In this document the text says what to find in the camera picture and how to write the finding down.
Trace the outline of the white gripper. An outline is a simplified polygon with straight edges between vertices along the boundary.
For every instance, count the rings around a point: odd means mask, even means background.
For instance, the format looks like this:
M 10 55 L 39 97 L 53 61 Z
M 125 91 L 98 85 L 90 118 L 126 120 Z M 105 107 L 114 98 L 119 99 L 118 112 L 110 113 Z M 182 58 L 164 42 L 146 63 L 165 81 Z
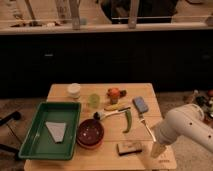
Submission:
M 166 150 L 165 145 L 170 145 L 175 142 L 175 131 L 165 120 L 155 124 L 153 131 L 157 142 L 154 142 L 152 145 L 151 156 L 157 158 Z

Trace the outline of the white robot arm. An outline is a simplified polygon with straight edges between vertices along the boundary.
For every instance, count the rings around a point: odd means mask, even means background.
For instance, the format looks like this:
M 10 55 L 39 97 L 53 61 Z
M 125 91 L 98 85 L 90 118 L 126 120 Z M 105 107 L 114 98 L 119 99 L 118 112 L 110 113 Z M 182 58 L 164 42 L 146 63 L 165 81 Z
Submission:
M 204 118 L 203 110 L 196 104 L 169 110 L 165 118 L 153 127 L 155 141 L 151 156 L 160 156 L 179 136 L 185 136 L 213 153 L 213 129 L 204 123 Z

